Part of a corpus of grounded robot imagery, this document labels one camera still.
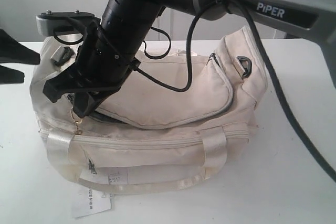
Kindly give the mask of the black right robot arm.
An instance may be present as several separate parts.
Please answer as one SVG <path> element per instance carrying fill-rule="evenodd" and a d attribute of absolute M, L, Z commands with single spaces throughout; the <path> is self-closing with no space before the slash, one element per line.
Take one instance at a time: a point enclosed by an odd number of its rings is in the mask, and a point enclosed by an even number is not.
<path fill-rule="evenodd" d="M 226 14 L 246 18 L 257 44 L 256 23 L 312 41 L 335 78 L 335 0 L 109 0 L 102 18 L 87 12 L 38 15 L 44 36 L 60 41 L 62 35 L 80 35 L 75 62 L 47 80 L 43 94 L 57 102 L 73 93 L 76 114 L 90 115 L 120 90 L 131 72 L 140 71 L 135 53 L 165 8 L 194 16 L 187 43 L 199 19 L 217 20 Z"/>

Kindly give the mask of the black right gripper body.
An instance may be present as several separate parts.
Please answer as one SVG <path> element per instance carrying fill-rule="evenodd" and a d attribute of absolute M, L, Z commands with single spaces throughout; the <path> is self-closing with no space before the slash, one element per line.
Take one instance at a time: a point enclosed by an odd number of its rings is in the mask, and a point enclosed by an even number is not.
<path fill-rule="evenodd" d="M 109 0 L 100 24 L 89 26 L 75 66 L 85 92 L 116 89 L 163 5 L 153 0 Z"/>

